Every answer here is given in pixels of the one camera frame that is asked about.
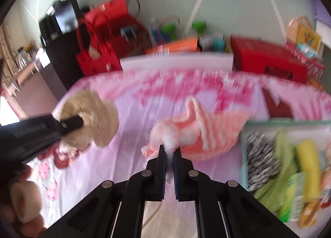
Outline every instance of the orange and white striped towel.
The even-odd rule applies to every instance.
[[[180,147],[182,156],[198,161],[228,152],[237,142],[239,132],[250,117],[247,111],[205,111],[194,98],[186,99],[186,112],[157,121],[149,144],[141,149],[146,160],[156,158],[160,145],[168,156]]]

